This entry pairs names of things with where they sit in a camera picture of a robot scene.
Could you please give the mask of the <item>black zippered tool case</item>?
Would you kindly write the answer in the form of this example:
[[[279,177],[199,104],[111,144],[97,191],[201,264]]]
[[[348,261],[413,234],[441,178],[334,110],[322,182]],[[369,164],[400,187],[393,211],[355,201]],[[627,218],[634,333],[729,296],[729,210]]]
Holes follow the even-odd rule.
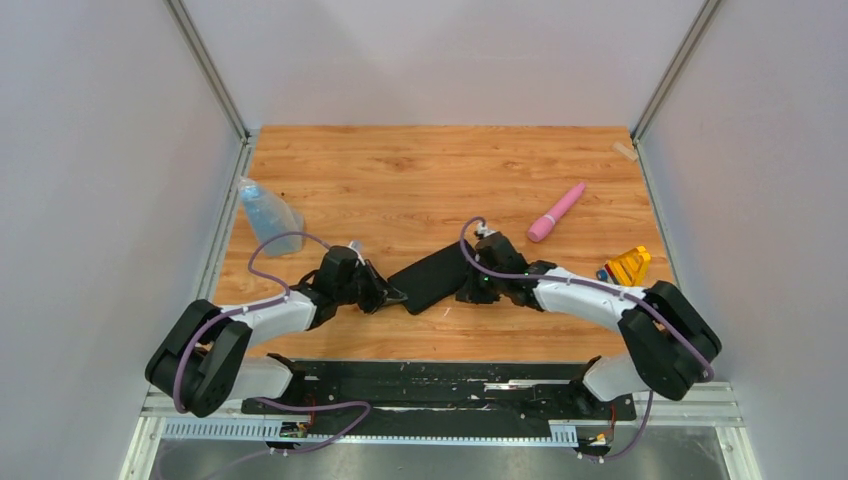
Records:
[[[472,253],[473,247],[468,241],[463,247],[454,242],[388,278],[390,286],[406,295],[402,304],[409,314],[423,313],[464,285],[470,265],[463,250]]]

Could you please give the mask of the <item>clear blue spray bottle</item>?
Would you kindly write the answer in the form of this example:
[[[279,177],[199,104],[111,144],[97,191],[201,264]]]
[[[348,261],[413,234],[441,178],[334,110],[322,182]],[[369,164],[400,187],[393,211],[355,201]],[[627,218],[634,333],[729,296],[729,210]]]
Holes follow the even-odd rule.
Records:
[[[238,194],[249,225],[259,244],[275,237],[263,248],[268,257],[280,257],[299,252],[303,238],[297,235],[281,237],[283,233],[303,231],[304,217],[287,204],[281,196],[256,181],[241,177]]]

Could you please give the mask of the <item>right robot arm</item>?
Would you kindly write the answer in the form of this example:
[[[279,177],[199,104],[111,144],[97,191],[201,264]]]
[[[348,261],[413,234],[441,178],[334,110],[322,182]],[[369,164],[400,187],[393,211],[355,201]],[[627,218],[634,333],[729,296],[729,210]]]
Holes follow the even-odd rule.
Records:
[[[596,417],[611,401],[640,392],[679,401],[693,385],[713,380],[721,341],[676,285],[622,286],[546,261],[529,263],[496,231],[479,235],[475,246],[462,240],[459,248],[469,263],[459,301],[487,304],[505,297],[519,307],[572,315],[620,334],[625,353],[589,360],[568,384],[580,415]]]

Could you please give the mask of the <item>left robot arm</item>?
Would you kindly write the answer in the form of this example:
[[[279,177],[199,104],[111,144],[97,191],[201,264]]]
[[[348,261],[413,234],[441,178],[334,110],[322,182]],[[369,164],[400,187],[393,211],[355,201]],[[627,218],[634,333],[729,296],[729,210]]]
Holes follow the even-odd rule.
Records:
[[[402,303],[391,286],[352,246],[332,246],[320,266],[282,293],[252,303],[217,306],[191,302],[148,361],[144,376],[181,413],[207,417],[230,400],[267,398],[283,413],[298,411],[306,386],[293,361],[278,354],[250,358],[250,348],[315,329],[339,307],[365,314]]]

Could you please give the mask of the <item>tape piece on table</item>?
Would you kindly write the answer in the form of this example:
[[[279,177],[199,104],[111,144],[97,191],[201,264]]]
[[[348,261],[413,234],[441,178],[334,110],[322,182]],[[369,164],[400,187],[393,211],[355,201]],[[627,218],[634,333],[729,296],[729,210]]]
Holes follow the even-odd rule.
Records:
[[[611,145],[611,150],[620,154],[622,157],[628,159],[631,162],[637,162],[639,160],[639,154],[632,145],[624,144],[622,142],[615,142]]]

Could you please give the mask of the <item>pink hair trimmer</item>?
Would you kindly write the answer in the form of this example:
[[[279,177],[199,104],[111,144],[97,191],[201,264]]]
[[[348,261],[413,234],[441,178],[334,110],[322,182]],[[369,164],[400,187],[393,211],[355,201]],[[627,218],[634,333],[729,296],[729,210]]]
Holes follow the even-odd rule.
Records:
[[[533,222],[526,232],[527,238],[535,243],[544,240],[559,220],[579,200],[585,188],[586,183],[580,182],[566,192],[545,214]]]

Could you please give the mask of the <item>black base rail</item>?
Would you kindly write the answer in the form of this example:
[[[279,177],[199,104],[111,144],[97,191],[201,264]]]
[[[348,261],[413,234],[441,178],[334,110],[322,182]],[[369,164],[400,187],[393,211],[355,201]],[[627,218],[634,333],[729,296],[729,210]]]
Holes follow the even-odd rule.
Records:
[[[570,363],[298,361],[280,402],[307,407],[345,403],[321,412],[308,431],[394,437],[542,438],[552,420],[632,421],[633,400],[581,410],[568,382]]]

